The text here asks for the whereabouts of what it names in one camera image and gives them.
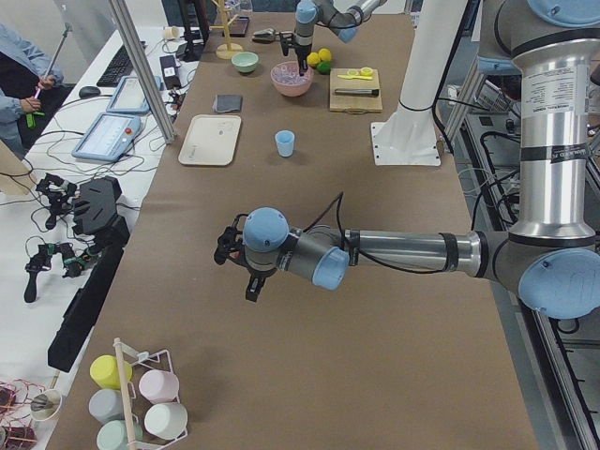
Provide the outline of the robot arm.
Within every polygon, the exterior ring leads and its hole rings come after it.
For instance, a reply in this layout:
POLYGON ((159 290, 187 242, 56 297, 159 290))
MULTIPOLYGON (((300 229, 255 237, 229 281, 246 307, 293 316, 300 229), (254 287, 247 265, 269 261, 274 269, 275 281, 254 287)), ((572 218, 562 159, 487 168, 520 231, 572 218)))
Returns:
POLYGON ((307 58, 312 52, 316 25, 329 29, 343 42, 349 42, 356 35, 357 28, 385 3, 386 0, 356 1, 341 12, 332 1, 300 1, 294 12, 294 29, 278 33, 282 53, 288 56, 290 50, 295 52, 298 73, 303 77, 308 71, 307 58))
POLYGON ((599 305, 596 235, 585 222, 590 61, 599 49, 595 1, 486 1, 479 58, 521 74, 519 216, 505 232, 367 232, 318 222, 291 227, 276 209, 238 215, 216 263, 246 268, 246 298, 288 271, 328 290, 372 262, 416 275, 460 271, 498 282, 532 310, 576 319, 599 305))

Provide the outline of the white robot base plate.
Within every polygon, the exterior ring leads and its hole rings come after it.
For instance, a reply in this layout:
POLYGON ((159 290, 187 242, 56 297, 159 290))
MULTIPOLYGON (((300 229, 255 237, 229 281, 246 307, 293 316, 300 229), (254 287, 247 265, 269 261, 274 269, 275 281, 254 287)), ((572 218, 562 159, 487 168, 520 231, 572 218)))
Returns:
POLYGON ((373 122, 371 147, 377 166, 440 166, 435 128, 373 122))

